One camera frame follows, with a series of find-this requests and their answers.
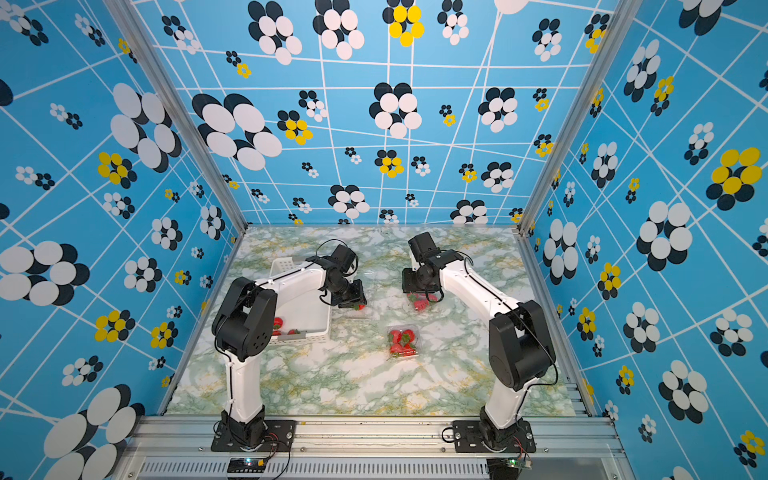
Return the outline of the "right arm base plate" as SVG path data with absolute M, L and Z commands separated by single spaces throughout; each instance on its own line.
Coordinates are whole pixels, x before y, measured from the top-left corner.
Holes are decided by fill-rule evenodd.
M 457 453 L 524 455 L 537 451 L 531 425 L 522 418 L 506 429 L 485 420 L 456 420 L 451 430 Z

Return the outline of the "white perforated plastic basket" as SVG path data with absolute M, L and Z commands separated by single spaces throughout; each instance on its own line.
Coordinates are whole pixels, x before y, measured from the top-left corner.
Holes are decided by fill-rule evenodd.
M 267 286 L 274 287 L 278 293 L 275 317 L 284 322 L 272 341 L 288 345 L 328 340 L 331 307 L 320 300 L 325 271 L 316 264 L 299 265 L 284 257 L 272 262 L 269 278 Z M 289 335 L 291 329 L 301 333 Z

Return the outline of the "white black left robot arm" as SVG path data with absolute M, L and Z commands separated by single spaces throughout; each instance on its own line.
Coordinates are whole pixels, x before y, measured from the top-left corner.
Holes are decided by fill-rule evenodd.
M 279 434 L 266 423 L 260 393 L 261 355 L 273 338 L 277 310 L 296 302 L 304 316 L 327 319 L 333 307 L 366 305 L 362 281 L 350 278 L 357 266 L 357 254 L 340 245 L 334 253 L 308 257 L 276 277 L 232 282 L 211 327 L 214 347 L 224 357 L 228 392 L 214 451 L 255 451 L 264 442 L 280 444 Z

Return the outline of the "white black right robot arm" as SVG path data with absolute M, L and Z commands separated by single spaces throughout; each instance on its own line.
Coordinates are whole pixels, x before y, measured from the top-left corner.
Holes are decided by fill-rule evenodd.
M 528 452 L 533 434 L 522 405 L 533 388 L 557 383 L 544 380 L 556 367 L 556 352 L 542 307 L 504 294 L 454 250 L 412 254 L 411 262 L 403 271 L 406 293 L 451 293 L 488 323 L 488 360 L 496 380 L 479 416 L 485 447 Z

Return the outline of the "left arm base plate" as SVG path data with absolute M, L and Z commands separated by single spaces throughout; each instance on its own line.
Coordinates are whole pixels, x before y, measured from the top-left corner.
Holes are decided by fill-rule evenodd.
M 210 449 L 228 453 L 289 452 L 298 423 L 295 420 L 259 420 L 249 424 L 219 420 Z

